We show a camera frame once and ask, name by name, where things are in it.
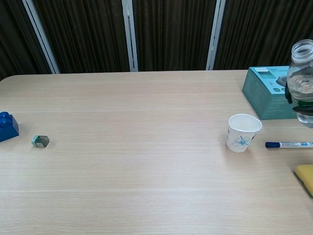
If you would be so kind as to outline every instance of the cardboard box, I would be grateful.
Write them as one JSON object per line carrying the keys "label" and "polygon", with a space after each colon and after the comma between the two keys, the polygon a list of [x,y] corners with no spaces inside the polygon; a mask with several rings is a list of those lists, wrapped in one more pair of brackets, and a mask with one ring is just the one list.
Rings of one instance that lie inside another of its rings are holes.
{"label": "cardboard box", "polygon": [[297,118],[285,98],[289,66],[250,67],[243,93],[261,120]]}

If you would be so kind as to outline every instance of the blue lego brick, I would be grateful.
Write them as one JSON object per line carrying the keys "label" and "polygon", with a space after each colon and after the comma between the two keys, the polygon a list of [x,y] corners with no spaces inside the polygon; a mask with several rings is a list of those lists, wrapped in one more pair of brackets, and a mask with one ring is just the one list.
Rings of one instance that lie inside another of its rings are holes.
{"label": "blue lego brick", "polygon": [[19,135],[19,125],[8,112],[0,113],[0,142]]}

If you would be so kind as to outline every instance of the white paper cup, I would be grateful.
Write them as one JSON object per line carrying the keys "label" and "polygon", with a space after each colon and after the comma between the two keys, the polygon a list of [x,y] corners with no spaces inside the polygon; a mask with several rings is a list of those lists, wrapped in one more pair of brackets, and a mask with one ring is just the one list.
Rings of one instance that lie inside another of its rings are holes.
{"label": "white paper cup", "polygon": [[257,132],[262,128],[261,121],[248,114],[232,116],[228,125],[226,146],[235,153],[245,152]]}

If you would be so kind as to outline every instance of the yellow sponge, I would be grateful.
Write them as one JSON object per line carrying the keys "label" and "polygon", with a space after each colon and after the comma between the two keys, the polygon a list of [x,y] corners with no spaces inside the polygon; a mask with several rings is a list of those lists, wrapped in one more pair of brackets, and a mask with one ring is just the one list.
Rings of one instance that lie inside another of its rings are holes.
{"label": "yellow sponge", "polygon": [[294,172],[313,197],[313,164],[299,165]]}

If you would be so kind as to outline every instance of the curtain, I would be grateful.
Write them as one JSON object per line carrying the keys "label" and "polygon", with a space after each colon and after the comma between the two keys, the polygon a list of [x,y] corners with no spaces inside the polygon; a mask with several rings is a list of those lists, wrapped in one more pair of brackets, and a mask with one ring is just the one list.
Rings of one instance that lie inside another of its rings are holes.
{"label": "curtain", "polygon": [[17,74],[51,73],[20,0],[0,1],[0,80]]}
{"label": "curtain", "polygon": [[313,38],[312,0],[227,0],[215,70],[280,66],[291,47]]}
{"label": "curtain", "polygon": [[33,0],[61,73],[129,71],[121,0]]}
{"label": "curtain", "polygon": [[133,0],[139,70],[205,70],[215,4]]}

